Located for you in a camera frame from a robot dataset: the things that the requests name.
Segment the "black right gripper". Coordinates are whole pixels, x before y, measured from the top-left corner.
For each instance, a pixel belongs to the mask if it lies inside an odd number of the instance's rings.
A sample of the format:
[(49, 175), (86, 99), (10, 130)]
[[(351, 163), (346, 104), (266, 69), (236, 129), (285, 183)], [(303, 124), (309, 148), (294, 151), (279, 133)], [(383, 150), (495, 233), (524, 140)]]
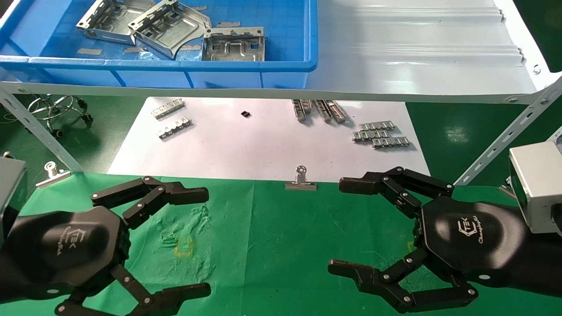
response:
[[(401, 314), (469, 305), (479, 294), (465, 280), (488, 287), (522, 285), (526, 222), (521, 212), (514, 206), (457, 201), (450, 198), (454, 190), (453, 184), (403, 167), (341, 178), (340, 192), (379, 194), (408, 218), (419, 218), (424, 250), (410, 252), (384, 271), (332, 259), (328, 272), (352, 279), (359, 292), (381, 297)], [(422, 208), (409, 191), (434, 200)], [(400, 281), (424, 262), (452, 286), (411, 293), (402, 288)]]

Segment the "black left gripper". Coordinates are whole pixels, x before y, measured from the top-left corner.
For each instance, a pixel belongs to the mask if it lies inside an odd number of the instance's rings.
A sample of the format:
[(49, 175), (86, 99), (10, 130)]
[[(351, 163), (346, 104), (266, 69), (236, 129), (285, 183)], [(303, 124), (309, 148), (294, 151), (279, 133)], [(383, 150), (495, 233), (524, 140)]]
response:
[[(211, 294), (209, 283), (150, 294), (123, 266), (134, 230), (163, 206), (209, 200), (207, 188), (185, 188), (150, 176), (94, 192), (86, 212), (55, 211), (16, 218), (9, 231), (9, 299), (46, 300), (70, 294), (57, 316), (111, 316), (83, 306), (114, 280), (138, 304), (128, 316), (174, 316), (183, 302)], [(135, 202), (122, 218), (110, 209)]]

